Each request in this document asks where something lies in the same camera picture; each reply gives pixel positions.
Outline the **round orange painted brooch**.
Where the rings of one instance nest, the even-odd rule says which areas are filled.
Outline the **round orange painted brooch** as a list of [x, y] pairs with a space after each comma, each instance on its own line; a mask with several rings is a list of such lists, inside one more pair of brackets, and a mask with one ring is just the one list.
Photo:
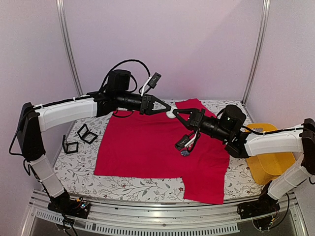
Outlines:
[[176, 116], [173, 114], [173, 111], [172, 111], [172, 110], [167, 111], [167, 112], [166, 112], [166, 115], [167, 115], [168, 118], [175, 118], [175, 117], [176, 117]]

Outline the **red polo shirt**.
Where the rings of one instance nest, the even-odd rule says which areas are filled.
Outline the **red polo shirt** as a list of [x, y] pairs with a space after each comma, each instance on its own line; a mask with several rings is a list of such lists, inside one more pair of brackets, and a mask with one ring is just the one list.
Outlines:
[[183, 156], [175, 144], [188, 130], [166, 114], [152, 116], [120, 111], [111, 117], [98, 150], [94, 174], [136, 178], [178, 178], [184, 198], [222, 204], [229, 154], [221, 141], [201, 135]]

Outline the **brooch box with orange brooch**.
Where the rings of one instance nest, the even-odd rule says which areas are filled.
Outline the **brooch box with orange brooch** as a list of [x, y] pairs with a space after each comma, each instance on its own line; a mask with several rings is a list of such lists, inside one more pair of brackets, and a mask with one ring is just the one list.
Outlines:
[[89, 145], [92, 144], [98, 138], [98, 135], [90, 131], [85, 123], [79, 128], [77, 134], [83, 142]]

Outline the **brooch box with blue brooch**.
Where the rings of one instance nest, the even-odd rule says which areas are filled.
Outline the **brooch box with blue brooch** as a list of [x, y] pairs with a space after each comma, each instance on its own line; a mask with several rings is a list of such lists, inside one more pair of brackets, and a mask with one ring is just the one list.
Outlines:
[[62, 140], [62, 147], [63, 151], [65, 154], [73, 154], [77, 153], [79, 149], [79, 143], [78, 142], [68, 142], [66, 135], [63, 135], [63, 140]]

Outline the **round blue painted brooch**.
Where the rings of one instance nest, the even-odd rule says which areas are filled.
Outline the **round blue painted brooch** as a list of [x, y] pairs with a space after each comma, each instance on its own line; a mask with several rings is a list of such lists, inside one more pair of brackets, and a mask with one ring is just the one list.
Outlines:
[[187, 151], [187, 150], [183, 150], [183, 151], [180, 152], [180, 154], [181, 154], [182, 156], [184, 156], [184, 157], [187, 157], [187, 156], [190, 155], [190, 152]]

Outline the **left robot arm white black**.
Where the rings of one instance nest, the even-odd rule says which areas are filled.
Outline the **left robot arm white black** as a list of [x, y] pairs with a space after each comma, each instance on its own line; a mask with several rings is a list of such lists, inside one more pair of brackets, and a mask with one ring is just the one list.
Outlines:
[[107, 84], [99, 91], [45, 105], [26, 103], [22, 106], [14, 135], [21, 150], [19, 155], [30, 164], [48, 195], [54, 198], [55, 207], [62, 213], [70, 213], [73, 202], [68, 199], [65, 188], [46, 157], [42, 133], [64, 123], [102, 117], [119, 108], [138, 111], [142, 115], [155, 115], [171, 110], [171, 106], [153, 95], [129, 91], [132, 77], [127, 70], [112, 70]]

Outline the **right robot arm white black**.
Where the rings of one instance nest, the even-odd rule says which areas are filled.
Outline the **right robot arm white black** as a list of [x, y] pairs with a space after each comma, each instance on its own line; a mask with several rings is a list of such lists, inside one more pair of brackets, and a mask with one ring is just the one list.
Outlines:
[[204, 109], [174, 109], [173, 115], [196, 135], [206, 134], [220, 140], [228, 154], [249, 158], [260, 154], [299, 152], [300, 157], [280, 177], [271, 181], [266, 193], [254, 204], [258, 214], [270, 210], [274, 201], [315, 174], [315, 121], [307, 118], [301, 125], [268, 132], [244, 128], [246, 115], [235, 105], [227, 105], [219, 117], [208, 117]]

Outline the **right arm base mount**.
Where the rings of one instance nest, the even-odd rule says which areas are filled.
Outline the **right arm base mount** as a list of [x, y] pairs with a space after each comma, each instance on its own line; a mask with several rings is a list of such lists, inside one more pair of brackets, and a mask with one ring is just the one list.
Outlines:
[[237, 205], [237, 213], [241, 219], [261, 216], [280, 210], [278, 200], [274, 200], [268, 195], [260, 196], [255, 201], [243, 202]]

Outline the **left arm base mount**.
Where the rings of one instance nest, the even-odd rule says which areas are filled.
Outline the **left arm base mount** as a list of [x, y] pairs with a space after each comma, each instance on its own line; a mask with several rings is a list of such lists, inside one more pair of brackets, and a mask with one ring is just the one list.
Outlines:
[[48, 204], [50, 211], [83, 219], [88, 218], [90, 208], [91, 202], [89, 200], [73, 200], [69, 197], [52, 198]]

